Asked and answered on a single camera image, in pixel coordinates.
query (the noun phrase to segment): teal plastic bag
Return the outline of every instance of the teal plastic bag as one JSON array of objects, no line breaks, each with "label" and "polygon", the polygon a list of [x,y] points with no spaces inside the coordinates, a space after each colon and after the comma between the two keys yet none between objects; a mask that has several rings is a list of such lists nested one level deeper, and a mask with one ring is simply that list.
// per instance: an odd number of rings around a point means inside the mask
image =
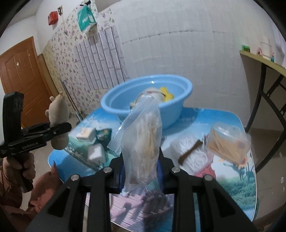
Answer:
[{"label": "teal plastic bag", "polygon": [[78,25],[84,34],[86,34],[92,26],[96,25],[95,18],[87,5],[84,5],[78,11]]}]

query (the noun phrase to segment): metal screw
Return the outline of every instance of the metal screw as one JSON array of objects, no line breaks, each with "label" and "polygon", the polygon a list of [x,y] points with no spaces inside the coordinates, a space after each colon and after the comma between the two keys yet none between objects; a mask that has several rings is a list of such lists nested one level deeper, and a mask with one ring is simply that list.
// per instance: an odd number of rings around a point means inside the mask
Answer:
[{"label": "metal screw", "polygon": [[105,167],[105,168],[103,169],[103,171],[104,171],[105,173],[110,173],[110,172],[112,171],[112,168],[111,168],[111,167]]},{"label": "metal screw", "polygon": [[204,176],[204,179],[206,180],[206,181],[212,181],[212,176],[211,175],[205,175]]},{"label": "metal screw", "polygon": [[179,167],[172,167],[172,172],[173,173],[178,173],[180,171]]},{"label": "metal screw", "polygon": [[73,174],[73,175],[71,176],[71,180],[72,180],[72,181],[77,181],[79,178],[80,178],[80,176],[77,175],[77,174]]}]

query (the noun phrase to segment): door panel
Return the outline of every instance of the door panel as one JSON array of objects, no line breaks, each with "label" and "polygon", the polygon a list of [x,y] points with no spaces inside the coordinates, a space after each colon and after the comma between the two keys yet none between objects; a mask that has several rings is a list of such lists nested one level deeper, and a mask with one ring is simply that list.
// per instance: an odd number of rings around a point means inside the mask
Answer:
[{"label": "door panel", "polygon": [[6,93],[24,94],[22,124],[27,127],[47,122],[49,93],[40,74],[34,52],[33,38],[29,38],[0,57],[0,75]]}]

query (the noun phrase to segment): beige stuffed animal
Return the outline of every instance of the beige stuffed animal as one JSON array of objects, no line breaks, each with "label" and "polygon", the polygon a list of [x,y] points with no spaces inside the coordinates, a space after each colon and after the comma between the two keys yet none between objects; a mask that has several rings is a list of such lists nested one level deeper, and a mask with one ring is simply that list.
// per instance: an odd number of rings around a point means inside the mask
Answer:
[{"label": "beige stuffed animal", "polygon": [[[72,116],[72,113],[69,112],[69,104],[63,96],[63,92],[60,92],[56,98],[51,96],[50,100],[52,103],[50,104],[49,109],[45,112],[46,116],[50,120],[50,127],[66,123]],[[51,145],[56,150],[62,150],[68,145],[68,142],[68,133],[65,133],[54,137],[51,140]]]}]

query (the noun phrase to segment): clear plastic box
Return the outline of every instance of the clear plastic box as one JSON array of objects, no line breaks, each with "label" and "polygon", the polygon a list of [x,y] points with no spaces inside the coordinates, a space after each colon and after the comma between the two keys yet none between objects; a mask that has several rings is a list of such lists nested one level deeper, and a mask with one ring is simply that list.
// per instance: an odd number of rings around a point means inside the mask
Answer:
[{"label": "clear plastic box", "polygon": [[241,164],[251,147],[251,136],[236,126],[215,123],[207,139],[207,148],[221,158]]},{"label": "clear plastic box", "polygon": [[[184,153],[189,151],[197,142],[192,134],[183,134],[170,143],[171,152],[175,159],[179,159]],[[180,165],[189,175],[196,175],[205,169],[213,160],[214,154],[204,145],[194,150]]]}]

